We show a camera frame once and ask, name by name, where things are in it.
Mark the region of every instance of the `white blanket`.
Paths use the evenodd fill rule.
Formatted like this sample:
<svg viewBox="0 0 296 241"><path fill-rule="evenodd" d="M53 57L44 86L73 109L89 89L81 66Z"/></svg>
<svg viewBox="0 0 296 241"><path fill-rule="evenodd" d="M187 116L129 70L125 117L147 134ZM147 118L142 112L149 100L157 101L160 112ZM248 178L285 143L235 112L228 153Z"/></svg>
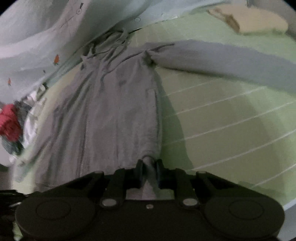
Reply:
<svg viewBox="0 0 296 241"><path fill-rule="evenodd" d="M0 101L20 99L80 61L111 27L129 31L223 0L18 0L0 16Z"/></svg>

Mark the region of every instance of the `bed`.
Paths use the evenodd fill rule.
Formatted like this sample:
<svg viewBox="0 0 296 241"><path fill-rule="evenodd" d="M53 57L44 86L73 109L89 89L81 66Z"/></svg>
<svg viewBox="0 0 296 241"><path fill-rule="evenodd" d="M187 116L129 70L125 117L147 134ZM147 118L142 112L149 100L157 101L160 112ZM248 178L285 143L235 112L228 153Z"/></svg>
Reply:
<svg viewBox="0 0 296 241"><path fill-rule="evenodd" d="M250 47L296 62L296 42L283 34L237 35L207 12L140 29L132 46L196 39ZM46 93L42 121L80 65ZM161 77L163 147L167 168L211 172L276 199L284 209L296 200L296 95L242 80L156 67ZM29 156L30 148L23 157ZM33 190L34 167L13 188Z"/></svg>

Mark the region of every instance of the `pile of clothes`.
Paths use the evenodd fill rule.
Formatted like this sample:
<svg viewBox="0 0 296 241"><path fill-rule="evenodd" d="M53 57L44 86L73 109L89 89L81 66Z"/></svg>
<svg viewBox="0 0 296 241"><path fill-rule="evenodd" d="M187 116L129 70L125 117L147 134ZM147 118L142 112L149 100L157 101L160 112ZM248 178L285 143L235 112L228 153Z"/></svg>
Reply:
<svg viewBox="0 0 296 241"><path fill-rule="evenodd" d="M46 87L42 85L30 95L7 104L0 112L0 136L3 148L19 156L36 135L37 120L46 99L41 99Z"/></svg>
<svg viewBox="0 0 296 241"><path fill-rule="evenodd" d="M5 105L0 113L0 135L2 146L9 153L20 155L23 150L23 134L25 120L31 106L16 101Z"/></svg>

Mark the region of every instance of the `gray sweatshirt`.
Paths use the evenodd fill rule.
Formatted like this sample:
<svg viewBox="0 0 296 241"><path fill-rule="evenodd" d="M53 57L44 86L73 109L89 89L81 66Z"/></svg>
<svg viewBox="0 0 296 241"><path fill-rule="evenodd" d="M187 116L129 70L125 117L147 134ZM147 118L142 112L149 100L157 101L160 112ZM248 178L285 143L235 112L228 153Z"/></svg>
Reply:
<svg viewBox="0 0 296 241"><path fill-rule="evenodd" d="M125 31L100 37L56 102L29 160L42 152L38 191L97 170L132 168L138 159L153 176L151 161L159 157L162 140L155 64L295 90L296 65L279 57L194 40L134 48L127 37Z"/></svg>

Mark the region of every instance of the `wrinkled fabric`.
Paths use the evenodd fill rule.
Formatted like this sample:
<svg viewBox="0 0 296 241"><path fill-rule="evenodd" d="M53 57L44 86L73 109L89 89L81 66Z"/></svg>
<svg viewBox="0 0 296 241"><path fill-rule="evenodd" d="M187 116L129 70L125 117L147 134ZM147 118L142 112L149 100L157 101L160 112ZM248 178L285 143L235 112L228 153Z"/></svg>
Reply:
<svg viewBox="0 0 296 241"><path fill-rule="evenodd" d="M41 99L46 91L46 87L41 85L40 87L33 90L29 95L27 95L23 102L31 107L33 107L37 101Z"/></svg>
<svg viewBox="0 0 296 241"><path fill-rule="evenodd" d="M28 116L31 106L27 105L24 102L16 101L14 107L17 112L17 120L20 125L21 130L23 130L25 120ZM17 141L10 141L6 136L2 136L2 146L9 154L16 154L17 156L22 153L24 149L23 145L23 133L21 131L19 139Z"/></svg>
<svg viewBox="0 0 296 241"><path fill-rule="evenodd" d="M41 155L36 190L159 157L162 127L155 64L280 88L288 88L285 83L296 76L295 64L251 49L194 40L134 48L127 46L127 36L122 31L99 38L57 100L31 158L19 165L26 168ZM154 197L153 188L146 190L149 195L142 197Z"/></svg>
<svg viewBox="0 0 296 241"><path fill-rule="evenodd" d="M17 119L17 108L13 104L5 105L0 112L0 135L8 141L15 142L20 138L22 129Z"/></svg>
<svg viewBox="0 0 296 241"><path fill-rule="evenodd" d="M39 115L41 114L46 98L41 99L40 101L37 101L35 103L35 106L31 109L31 111L28 113L27 119L24 123L23 128L23 142L22 145L24 148L27 148L32 141L34 140L39 126Z"/></svg>
<svg viewBox="0 0 296 241"><path fill-rule="evenodd" d="M172 1L16 1L0 16L0 101L12 103L58 80L80 62L85 46L115 25L133 31L222 2Z"/></svg>

